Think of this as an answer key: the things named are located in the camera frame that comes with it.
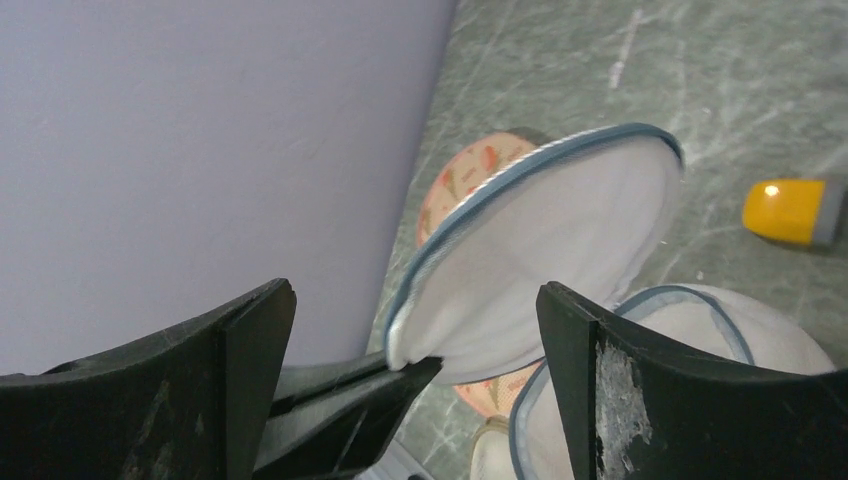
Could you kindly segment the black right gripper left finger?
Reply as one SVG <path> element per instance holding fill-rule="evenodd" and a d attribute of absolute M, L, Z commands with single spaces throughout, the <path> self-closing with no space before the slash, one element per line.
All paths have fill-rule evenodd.
<path fill-rule="evenodd" d="M 296 297 L 273 280 L 39 375 L 1 379 L 5 479 L 248 479 Z"/>

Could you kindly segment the white mesh laundry bag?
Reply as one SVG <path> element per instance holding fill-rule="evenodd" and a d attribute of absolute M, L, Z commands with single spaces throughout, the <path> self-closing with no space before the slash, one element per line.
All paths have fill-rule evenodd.
<path fill-rule="evenodd" d="M 729 360 L 832 372 L 810 335 L 753 298 L 697 284 L 629 293 L 672 220 L 683 169 L 676 138 L 644 123 L 589 130 L 515 159 L 462 199 L 413 257 L 386 320 L 389 365 L 438 357 L 437 381 L 459 385 L 539 362 L 506 418 L 517 479 L 573 475 L 536 320 L 545 281 Z"/>

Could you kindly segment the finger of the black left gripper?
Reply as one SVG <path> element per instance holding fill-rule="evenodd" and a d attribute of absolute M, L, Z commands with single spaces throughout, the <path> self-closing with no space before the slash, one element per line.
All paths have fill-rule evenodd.
<path fill-rule="evenodd" d="M 442 364 L 427 357 L 394 371 L 377 352 L 347 362 L 283 368 L 254 478 L 355 478 L 382 458 Z"/>

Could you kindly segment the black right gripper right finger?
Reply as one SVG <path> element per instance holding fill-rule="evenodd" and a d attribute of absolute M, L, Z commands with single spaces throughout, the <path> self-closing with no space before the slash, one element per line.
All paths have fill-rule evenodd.
<path fill-rule="evenodd" d="M 539 330 L 578 479 L 843 479 L 847 374 L 696 349 L 550 282 Z"/>

